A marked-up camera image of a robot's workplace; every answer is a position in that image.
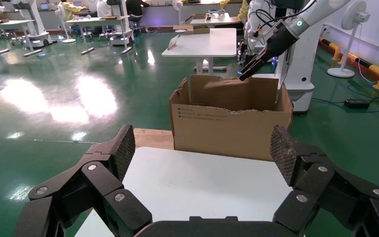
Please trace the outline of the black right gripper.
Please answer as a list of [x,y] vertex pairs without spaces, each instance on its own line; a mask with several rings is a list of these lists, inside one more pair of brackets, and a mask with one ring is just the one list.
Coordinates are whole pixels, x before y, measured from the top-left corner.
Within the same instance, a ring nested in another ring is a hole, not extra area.
[[276,32],[266,41],[265,53],[253,57],[252,60],[241,70],[239,79],[245,81],[247,78],[251,77],[262,68],[268,60],[280,56],[297,40],[298,36],[295,33],[292,33],[290,27],[284,24],[277,26]]

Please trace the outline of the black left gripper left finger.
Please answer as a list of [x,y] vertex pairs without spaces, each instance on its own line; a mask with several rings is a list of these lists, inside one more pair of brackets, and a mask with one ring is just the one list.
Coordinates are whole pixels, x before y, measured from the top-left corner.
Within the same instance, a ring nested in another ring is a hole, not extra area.
[[31,189],[13,235],[64,237],[89,209],[114,236],[136,235],[152,223],[152,214],[123,184],[135,150],[131,125],[114,139],[92,145],[76,165]]

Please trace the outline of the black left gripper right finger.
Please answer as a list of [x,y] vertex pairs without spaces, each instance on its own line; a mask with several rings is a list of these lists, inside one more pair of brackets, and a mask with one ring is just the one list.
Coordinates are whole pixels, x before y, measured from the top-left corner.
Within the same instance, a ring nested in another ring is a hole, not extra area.
[[320,148],[275,126],[270,155],[291,194],[274,222],[303,236],[317,212],[330,212],[355,237],[379,237],[379,186],[338,167]]

